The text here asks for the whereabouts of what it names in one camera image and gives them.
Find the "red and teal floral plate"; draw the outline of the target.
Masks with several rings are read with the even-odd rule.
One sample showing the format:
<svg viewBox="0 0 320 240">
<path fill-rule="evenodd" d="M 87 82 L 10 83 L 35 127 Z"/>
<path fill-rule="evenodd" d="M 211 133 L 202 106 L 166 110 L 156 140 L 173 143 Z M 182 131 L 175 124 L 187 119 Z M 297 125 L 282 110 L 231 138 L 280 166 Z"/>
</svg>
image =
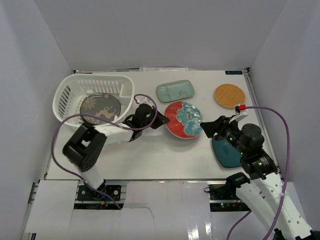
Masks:
<svg viewBox="0 0 320 240">
<path fill-rule="evenodd" d="M 170 121 L 166 124 L 170 133 L 180 139 L 198 137 L 202 128 L 203 116 L 200 110 L 186 101 L 176 101 L 166 107 L 164 116 Z"/>
</svg>

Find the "light green rectangular plate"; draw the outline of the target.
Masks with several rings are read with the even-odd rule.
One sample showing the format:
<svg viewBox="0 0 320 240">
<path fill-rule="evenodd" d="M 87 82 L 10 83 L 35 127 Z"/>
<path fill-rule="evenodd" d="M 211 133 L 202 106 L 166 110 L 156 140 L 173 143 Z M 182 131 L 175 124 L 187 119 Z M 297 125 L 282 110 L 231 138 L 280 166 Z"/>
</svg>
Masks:
<svg viewBox="0 0 320 240">
<path fill-rule="evenodd" d="M 184 79 L 158 85 L 156 94 L 162 103 L 170 103 L 192 98 L 195 95 L 195 90 L 192 83 Z"/>
</svg>

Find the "grey deer pattern plate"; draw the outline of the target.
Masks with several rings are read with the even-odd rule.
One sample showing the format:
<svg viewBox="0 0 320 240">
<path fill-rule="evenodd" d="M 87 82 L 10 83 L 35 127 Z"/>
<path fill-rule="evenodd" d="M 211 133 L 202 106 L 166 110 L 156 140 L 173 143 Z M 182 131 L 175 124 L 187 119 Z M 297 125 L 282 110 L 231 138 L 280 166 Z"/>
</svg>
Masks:
<svg viewBox="0 0 320 240">
<path fill-rule="evenodd" d="M 109 93 L 95 93 L 83 100 L 79 112 L 112 122 L 121 113 L 121 103 Z"/>
</svg>

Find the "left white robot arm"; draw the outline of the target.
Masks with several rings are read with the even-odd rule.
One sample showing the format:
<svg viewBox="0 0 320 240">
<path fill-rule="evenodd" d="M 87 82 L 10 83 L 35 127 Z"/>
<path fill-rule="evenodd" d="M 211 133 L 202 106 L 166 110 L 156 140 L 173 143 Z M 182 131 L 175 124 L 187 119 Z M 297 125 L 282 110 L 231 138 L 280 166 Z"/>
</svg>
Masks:
<svg viewBox="0 0 320 240">
<path fill-rule="evenodd" d="M 83 123 L 64 145 L 62 153 L 79 171 L 80 178 L 89 187 L 90 196 L 99 200 L 105 196 L 106 187 L 95 165 L 104 146 L 135 141 L 144 129 L 155 130 L 169 122 L 170 119 L 154 106 L 142 103 L 118 126 Z"/>
</svg>

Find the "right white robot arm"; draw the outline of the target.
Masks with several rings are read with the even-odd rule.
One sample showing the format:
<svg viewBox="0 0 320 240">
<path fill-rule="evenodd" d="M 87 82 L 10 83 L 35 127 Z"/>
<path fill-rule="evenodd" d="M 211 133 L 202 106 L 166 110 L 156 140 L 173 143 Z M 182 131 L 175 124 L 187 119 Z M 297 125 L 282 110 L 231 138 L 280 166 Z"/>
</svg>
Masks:
<svg viewBox="0 0 320 240">
<path fill-rule="evenodd" d="M 286 194 L 277 166 L 264 151 L 265 141 L 258 125 L 247 123 L 242 128 L 234 116 L 220 116 L 212 122 L 202 122 L 208 138 L 227 142 L 241 155 L 243 172 L 226 179 L 226 195 L 242 200 L 267 229 L 266 236 L 275 240 L 314 240 L 315 231 L 304 220 Z"/>
</svg>

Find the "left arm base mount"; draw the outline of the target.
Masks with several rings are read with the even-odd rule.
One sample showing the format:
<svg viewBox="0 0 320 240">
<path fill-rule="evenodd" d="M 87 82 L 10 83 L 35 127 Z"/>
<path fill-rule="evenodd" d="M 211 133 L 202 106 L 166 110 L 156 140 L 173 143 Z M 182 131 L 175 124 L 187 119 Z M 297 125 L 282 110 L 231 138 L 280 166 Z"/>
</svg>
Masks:
<svg viewBox="0 0 320 240">
<path fill-rule="evenodd" d="M 124 206 L 121 185 L 104 185 L 101 192 L 109 195 L 118 206 L 105 194 L 98 193 L 87 185 L 79 185 L 74 202 L 75 210 L 121 210 Z"/>
</svg>

